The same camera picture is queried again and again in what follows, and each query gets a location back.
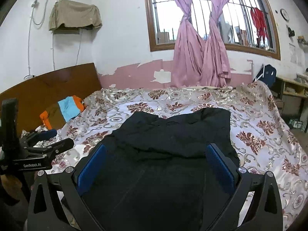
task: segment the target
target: window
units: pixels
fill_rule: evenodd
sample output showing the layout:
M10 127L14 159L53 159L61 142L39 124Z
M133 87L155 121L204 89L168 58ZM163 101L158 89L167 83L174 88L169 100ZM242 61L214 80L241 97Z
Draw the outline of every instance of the window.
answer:
M174 49L183 12L174 0L145 0L151 51ZM265 40L259 39L251 10L264 14ZM191 22L199 35L209 36L211 0L192 0ZM270 56L280 60L280 47L274 16L267 0L230 0L217 25L226 49Z

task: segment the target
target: black garment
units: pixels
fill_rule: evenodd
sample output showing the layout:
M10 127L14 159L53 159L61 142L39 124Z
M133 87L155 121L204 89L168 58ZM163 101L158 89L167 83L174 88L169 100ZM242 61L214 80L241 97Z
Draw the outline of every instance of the black garment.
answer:
M215 217L226 201L216 178L206 179L206 146L239 166L230 112L219 108L169 119L136 112L102 143L107 158L83 199L106 231L197 231L213 220L203 209Z

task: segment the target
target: bedspread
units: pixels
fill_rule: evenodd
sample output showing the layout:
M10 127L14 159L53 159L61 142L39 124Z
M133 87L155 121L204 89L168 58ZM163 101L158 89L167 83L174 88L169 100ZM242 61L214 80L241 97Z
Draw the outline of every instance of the bedspread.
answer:
M205 107L219 107L231 112L231 144L241 166L250 173L271 170L276 177L286 230L307 200L308 159L289 127L282 120L268 87L260 81L237 89L102 89L84 100L84 112L70 120L58 135L45 145L72 138L74 148L60 154L48 173L75 166L91 149L136 111L164 119L189 114ZM249 193L240 214L241 223L252 200Z

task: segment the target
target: orange cloth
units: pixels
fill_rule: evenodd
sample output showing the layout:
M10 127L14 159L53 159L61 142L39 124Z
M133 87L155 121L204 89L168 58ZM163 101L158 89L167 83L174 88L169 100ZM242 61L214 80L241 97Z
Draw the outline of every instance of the orange cloth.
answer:
M47 113L47 111L45 110L43 113L41 113L41 114L39 115L39 117L41 118L43 124L44 124L49 130L51 130L52 127L51 127L50 122L49 122L49 120L48 120L48 113Z
M82 100L75 95L73 95L73 99L74 99L74 102L75 102L77 108L79 108L80 112L82 113L84 111L84 105L81 103Z

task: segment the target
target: red clothing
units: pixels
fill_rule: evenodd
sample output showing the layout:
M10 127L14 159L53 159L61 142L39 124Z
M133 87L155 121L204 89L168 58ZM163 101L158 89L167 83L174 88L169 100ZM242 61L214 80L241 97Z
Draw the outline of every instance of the red clothing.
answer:
M252 21L255 27L257 28L257 36L259 39L263 38L263 42L264 42L265 37L268 38L264 14L258 8L251 8L250 13L251 13Z

